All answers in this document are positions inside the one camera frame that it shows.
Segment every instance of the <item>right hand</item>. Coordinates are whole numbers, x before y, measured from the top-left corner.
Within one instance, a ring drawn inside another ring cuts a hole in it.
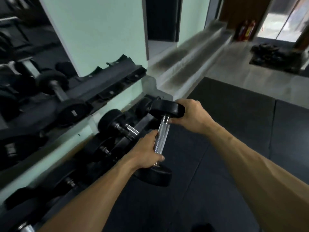
[[[176,103],[184,106],[185,113],[181,118],[171,118],[171,124],[182,125],[191,132],[205,134],[205,131],[215,123],[199,101],[178,99]]]

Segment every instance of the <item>mint green wall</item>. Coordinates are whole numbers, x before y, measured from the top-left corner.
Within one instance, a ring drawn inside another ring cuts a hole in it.
[[[147,68],[141,0],[40,1],[79,76],[122,54]]]
[[[183,0],[178,45],[182,44],[205,26],[210,0]]]

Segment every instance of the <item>red fire extinguisher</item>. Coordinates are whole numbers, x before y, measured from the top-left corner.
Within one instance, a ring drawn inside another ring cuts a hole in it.
[[[250,39],[250,36],[251,36],[251,34],[252,34],[252,32],[253,32],[253,29],[254,29],[254,27],[255,27],[255,24],[256,24],[256,22],[255,22],[255,20],[253,20],[253,21],[250,23],[250,25],[248,26],[248,29],[247,29],[247,31],[246,31],[246,34],[245,34],[245,36],[244,36],[244,38],[243,38],[244,41],[248,41],[248,40]]]
[[[238,38],[237,38],[237,41],[242,41],[246,32],[247,32],[247,29],[248,29],[248,25],[249,25],[249,21],[246,20],[243,25],[241,26],[240,30],[239,30],[239,33],[238,33]]]

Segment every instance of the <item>gym floor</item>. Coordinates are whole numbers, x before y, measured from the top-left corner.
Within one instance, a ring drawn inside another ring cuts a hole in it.
[[[216,122],[249,147],[309,183],[308,109],[210,78],[189,98],[199,100]],[[155,187],[131,178],[103,231],[182,232],[207,223],[218,232],[261,231],[204,137],[172,125],[163,154],[173,171],[171,185]]]

